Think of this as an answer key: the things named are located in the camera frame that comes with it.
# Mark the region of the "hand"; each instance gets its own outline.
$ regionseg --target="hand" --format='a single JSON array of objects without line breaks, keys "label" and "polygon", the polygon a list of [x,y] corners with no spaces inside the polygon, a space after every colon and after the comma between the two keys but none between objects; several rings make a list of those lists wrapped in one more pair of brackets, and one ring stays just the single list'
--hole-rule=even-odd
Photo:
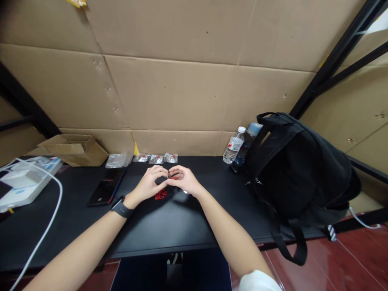
[{"label": "hand", "polygon": [[162,166],[154,165],[148,168],[136,188],[124,199],[124,205],[134,209],[141,201],[148,199],[167,186],[167,180],[157,185],[155,180],[160,177],[168,177],[168,170]]},{"label": "hand", "polygon": [[178,180],[168,179],[168,184],[177,186],[194,197],[197,197],[206,191],[205,188],[197,181],[190,169],[182,166],[175,166],[172,167],[169,172],[171,176],[175,175]]}]

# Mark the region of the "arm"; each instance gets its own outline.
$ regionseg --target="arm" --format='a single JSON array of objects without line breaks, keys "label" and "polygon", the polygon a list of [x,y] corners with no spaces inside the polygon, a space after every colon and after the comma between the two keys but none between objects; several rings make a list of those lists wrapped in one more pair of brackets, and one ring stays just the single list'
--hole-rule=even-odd
[{"label": "arm", "polygon": [[169,179],[168,184],[180,187],[198,199],[222,253],[237,276],[241,278],[259,270],[274,278],[250,235],[199,184],[190,169],[175,166],[170,169],[170,174],[176,174],[179,180]]},{"label": "arm", "polygon": [[[141,201],[158,193],[166,187],[167,182],[157,186],[155,180],[167,175],[168,171],[161,166],[148,168],[137,187],[125,197],[124,206],[134,209]],[[109,211],[60,252],[24,291],[78,290],[102,259],[126,220],[116,212]]]}]

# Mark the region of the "watch face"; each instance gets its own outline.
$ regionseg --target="watch face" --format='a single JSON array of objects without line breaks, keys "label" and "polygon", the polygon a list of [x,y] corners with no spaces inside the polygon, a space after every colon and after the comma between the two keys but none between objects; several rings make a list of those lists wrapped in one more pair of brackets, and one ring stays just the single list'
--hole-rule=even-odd
[{"label": "watch face", "polygon": [[118,200],[116,201],[115,204],[112,205],[111,209],[113,209],[117,204],[119,204],[120,202],[124,201],[124,198],[125,196],[121,196],[118,198]]}]

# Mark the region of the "backpack handle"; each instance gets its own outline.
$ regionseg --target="backpack handle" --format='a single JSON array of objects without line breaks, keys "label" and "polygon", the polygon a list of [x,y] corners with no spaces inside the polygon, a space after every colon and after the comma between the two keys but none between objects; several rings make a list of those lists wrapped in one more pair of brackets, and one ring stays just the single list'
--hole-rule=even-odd
[{"label": "backpack handle", "polygon": [[274,239],[276,246],[278,247],[280,253],[285,257],[287,260],[293,262],[294,264],[297,264],[299,266],[303,266],[306,263],[307,260],[307,244],[306,240],[303,235],[303,230],[299,225],[299,221],[297,218],[292,218],[288,220],[288,223],[291,227],[291,230],[295,236],[296,240],[296,251],[294,256],[292,256],[287,249],[286,242],[284,241],[284,238],[282,236],[282,233],[280,231],[280,222],[276,215],[275,210],[269,206],[271,209],[271,234],[272,238]]},{"label": "backpack handle", "polygon": [[266,112],[259,114],[257,117],[257,122],[262,125],[281,125],[281,124],[291,124],[295,123],[293,120],[286,120],[282,117],[282,115],[277,114],[275,112]]}]

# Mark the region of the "bottle label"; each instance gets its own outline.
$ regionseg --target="bottle label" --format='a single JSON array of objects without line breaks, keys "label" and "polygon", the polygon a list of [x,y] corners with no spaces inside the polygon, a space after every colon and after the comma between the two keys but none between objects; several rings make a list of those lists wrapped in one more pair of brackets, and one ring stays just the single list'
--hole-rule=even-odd
[{"label": "bottle label", "polygon": [[238,151],[240,148],[241,148],[241,144],[240,144],[240,143],[232,142],[232,140],[229,141],[228,149],[230,149],[230,150],[236,152],[236,151]]}]

